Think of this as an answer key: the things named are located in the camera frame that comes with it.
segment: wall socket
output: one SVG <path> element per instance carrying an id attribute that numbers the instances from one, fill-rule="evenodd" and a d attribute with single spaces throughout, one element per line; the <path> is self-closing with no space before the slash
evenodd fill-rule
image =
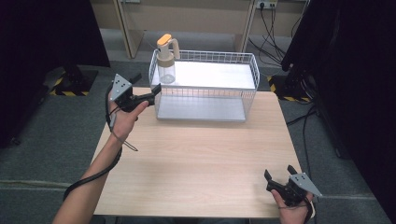
<path id="1" fill-rule="evenodd" d="M 277 0 L 258 0 L 256 8 L 260 9 L 262 3 L 264 3 L 264 9 L 275 9 L 277 5 Z"/>

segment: black drape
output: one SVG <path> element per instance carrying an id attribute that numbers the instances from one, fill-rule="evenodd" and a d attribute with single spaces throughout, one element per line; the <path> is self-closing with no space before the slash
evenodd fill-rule
<path id="1" fill-rule="evenodd" d="M 291 63 L 301 68 L 293 77 L 314 78 L 315 101 L 335 133 L 335 142 L 345 147 L 396 222 L 396 2 L 349 0 L 329 11 L 334 2 L 311 1 L 311 13 L 304 16 L 282 63 L 285 68 Z M 336 41 L 330 46 L 336 24 Z M 310 42 L 313 36 L 319 39 Z"/>
<path id="2" fill-rule="evenodd" d="M 0 4 L 0 147 L 31 112 L 48 71 L 77 64 L 109 67 L 89 0 Z"/>

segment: white wire basket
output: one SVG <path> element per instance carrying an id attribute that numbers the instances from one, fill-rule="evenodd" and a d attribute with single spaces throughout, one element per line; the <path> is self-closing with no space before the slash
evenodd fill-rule
<path id="1" fill-rule="evenodd" d="M 158 50 L 148 78 L 160 83 Z M 246 121 L 260 82 L 256 59 L 250 53 L 181 50 L 175 61 L 176 81 L 162 84 L 155 98 L 157 119 Z"/>

